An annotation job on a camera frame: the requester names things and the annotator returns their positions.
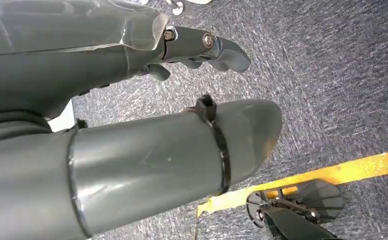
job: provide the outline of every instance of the plastic wrap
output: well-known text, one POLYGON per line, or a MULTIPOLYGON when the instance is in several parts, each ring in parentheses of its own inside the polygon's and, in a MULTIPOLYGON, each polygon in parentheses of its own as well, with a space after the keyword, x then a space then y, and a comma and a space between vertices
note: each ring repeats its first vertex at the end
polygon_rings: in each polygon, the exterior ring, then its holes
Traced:
POLYGON ((0 55, 115 45, 150 51, 167 21, 122 0, 0 0, 0 55))

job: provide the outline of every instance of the yellow tape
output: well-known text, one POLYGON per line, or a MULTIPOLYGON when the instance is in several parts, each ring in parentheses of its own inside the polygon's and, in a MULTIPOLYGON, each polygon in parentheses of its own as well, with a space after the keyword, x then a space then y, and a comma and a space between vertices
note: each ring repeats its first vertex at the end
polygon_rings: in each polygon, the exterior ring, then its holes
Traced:
POLYGON ((202 212, 213 213, 223 209, 243 206, 245 205, 248 195, 254 191, 278 188, 313 179, 323 179, 338 185, 387 174, 388 152, 211 197, 208 202, 198 206, 197 218, 202 212))

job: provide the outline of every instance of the bolt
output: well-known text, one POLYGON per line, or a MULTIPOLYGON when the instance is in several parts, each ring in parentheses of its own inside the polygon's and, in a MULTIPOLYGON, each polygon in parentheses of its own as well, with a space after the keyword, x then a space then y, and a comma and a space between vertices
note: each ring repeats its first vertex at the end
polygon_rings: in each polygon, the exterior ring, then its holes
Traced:
POLYGON ((175 39, 175 34, 171 30, 166 30, 164 32, 164 40, 171 41, 175 39))
POLYGON ((210 33, 206 32, 203 36, 203 43, 206 48, 210 49, 213 46, 213 36, 210 33))
POLYGON ((264 214, 261 212, 261 210, 257 210, 256 212, 256 218, 262 221, 264 219, 264 214))

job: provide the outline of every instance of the gray carpet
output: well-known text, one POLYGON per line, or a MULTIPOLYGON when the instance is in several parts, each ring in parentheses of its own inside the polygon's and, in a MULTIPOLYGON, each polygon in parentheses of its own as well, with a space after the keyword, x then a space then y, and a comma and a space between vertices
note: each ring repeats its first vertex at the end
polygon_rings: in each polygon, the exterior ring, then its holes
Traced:
MULTIPOLYGON (((176 25, 236 41, 252 59, 243 74, 168 65, 147 77, 76 97, 91 126, 179 112, 209 92, 218 102, 263 98, 279 104, 284 127, 271 159, 244 188, 388 151, 388 0, 213 0, 184 2, 176 25)), ((170 13, 164 0, 150 6, 170 13)), ((347 206, 326 227, 345 239, 388 240, 388 175, 340 187, 347 206)), ((190 240, 201 201, 95 236, 95 240, 190 240)), ((243 207, 200 219, 200 240, 269 239, 243 207)))

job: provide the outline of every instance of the gray plastic pipe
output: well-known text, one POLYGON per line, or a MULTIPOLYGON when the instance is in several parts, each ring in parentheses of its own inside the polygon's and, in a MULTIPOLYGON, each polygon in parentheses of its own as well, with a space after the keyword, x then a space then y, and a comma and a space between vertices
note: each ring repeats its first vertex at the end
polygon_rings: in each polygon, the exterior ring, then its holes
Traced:
MULTIPOLYGON (((242 100, 217 116, 235 184, 269 156, 281 112, 242 100)), ((2 140, 0 240, 82 240, 216 194, 221 174, 211 130, 192 112, 2 140)))

